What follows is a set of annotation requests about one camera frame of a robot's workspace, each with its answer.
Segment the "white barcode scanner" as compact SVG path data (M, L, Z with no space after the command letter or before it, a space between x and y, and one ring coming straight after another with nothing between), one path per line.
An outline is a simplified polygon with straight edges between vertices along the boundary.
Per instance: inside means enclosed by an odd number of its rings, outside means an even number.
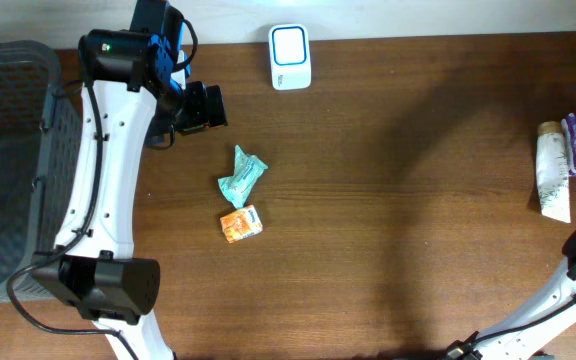
M301 24L275 25L268 31L272 87L305 89L312 81L309 34Z

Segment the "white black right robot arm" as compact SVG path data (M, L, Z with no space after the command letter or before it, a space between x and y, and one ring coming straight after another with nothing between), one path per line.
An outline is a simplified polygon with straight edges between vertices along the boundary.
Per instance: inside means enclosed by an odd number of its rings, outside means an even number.
M536 180L541 213L570 222L568 164L564 135L537 140ZM548 283L502 322L474 333L447 350L447 359L528 359L576 323L576 231L562 249L564 259Z

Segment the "orange tissue packet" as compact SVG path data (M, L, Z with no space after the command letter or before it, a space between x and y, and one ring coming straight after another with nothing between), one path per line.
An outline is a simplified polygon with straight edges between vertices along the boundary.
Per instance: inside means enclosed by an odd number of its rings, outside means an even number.
M263 231L263 224L253 205L220 218L222 232L229 243L257 235Z

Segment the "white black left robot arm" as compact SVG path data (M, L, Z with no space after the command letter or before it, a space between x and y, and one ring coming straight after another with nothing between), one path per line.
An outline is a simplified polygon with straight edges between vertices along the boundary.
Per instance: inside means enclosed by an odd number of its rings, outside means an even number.
M67 213L31 276L93 323L120 359L171 359L154 312L160 266L134 255L133 207L144 148L227 121L218 86L189 80L191 23L166 1L140 1L125 30L78 45L83 124Z

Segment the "white tube with gold cap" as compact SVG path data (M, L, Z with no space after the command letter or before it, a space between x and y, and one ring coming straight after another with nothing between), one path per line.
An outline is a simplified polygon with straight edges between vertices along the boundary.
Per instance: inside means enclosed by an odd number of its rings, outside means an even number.
M564 223L571 222L569 169L566 139L559 122L537 128L536 185L541 214Z

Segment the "teal toilet tissue pack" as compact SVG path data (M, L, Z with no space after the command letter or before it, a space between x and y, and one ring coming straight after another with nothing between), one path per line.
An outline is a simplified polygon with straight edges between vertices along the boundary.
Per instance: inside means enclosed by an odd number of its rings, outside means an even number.
M267 169L268 166L256 155L247 154L236 145L234 173L218 179L219 189L228 202L240 209L245 205L257 180Z

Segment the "grey plastic mesh basket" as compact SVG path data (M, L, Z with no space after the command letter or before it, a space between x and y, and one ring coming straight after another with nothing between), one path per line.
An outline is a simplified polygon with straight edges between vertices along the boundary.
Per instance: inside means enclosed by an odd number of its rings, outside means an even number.
M53 249L67 213L82 121L61 80L48 46L0 43L0 303L9 277Z

